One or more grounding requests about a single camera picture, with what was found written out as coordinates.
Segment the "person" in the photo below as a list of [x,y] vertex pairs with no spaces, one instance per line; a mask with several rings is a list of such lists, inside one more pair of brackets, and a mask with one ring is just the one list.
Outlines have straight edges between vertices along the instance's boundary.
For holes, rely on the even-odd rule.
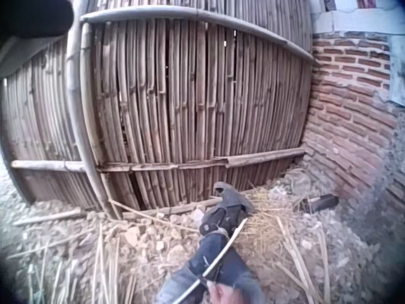
[[202,236],[197,253],[163,284],[156,296],[156,304],[172,304],[197,280],[200,284],[182,302],[197,304],[208,290],[212,304],[263,304],[265,296],[252,272],[231,247],[214,270],[205,278],[201,275],[228,243],[234,230],[254,207],[235,188],[217,182],[214,190],[222,201],[202,218]]

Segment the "bamboo wall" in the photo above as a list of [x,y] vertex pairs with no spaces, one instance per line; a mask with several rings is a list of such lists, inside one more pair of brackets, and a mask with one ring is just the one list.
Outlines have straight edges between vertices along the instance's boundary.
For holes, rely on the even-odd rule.
[[[234,16],[311,52],[306,0],[103,1],[89,11],[140,4]],[[117,200],[137,210],[174,206],[208,198],[219,180],[240,190],[264,184],[289,165],[291,159],[283,159],[226,169],[210,161],[297,147],[311,63],[274,43],[204,22],[137,20],[92,29],[84,68],[97,126],[89,135],[99,139],[97,165],[203,163],[193,170],[110,173]],[[12,160],[80,161],[66,107],[65,50],[62,39],[6,79],[2,145]],[[38,200],[99,208],[85,173],[19,173]]]

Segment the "brick wall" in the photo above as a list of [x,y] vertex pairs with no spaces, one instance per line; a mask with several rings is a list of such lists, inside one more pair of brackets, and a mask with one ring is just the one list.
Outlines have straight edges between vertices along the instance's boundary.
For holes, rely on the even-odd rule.
[[386,173],[387,153],[404,111],[388,102],[388,37],[321,34],[314,36],[313,45],[319,66],[313,71],[302,137],[307,150],[303,164],[328,190],[361,201]]

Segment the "blue denim pants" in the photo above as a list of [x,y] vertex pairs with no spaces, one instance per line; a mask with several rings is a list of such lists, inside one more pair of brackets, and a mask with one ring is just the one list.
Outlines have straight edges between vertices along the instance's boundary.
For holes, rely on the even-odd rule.
[[[213,260],[218,256],[228,238],[221,233],[211,233],[200,240],[200,247],[196,255],[191,258],[180,270],[171,275],[163,284],[157,297],[157,304],[172,304],[184,291],[203,274]],[[251,271],[237,254],[230,248],[221,261],[218,275],[214,280],[233,288],[240,289],[246,304],[263,304],[265,296]],[[184,301],[184,304],[200,303],[206,288],[200,284]]]

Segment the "human hand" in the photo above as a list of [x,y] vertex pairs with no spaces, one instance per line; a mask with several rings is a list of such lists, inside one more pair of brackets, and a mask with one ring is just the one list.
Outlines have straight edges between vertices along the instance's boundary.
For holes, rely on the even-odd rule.
[[244,304],[242,292],[224,284],[207,282],[212,304]]

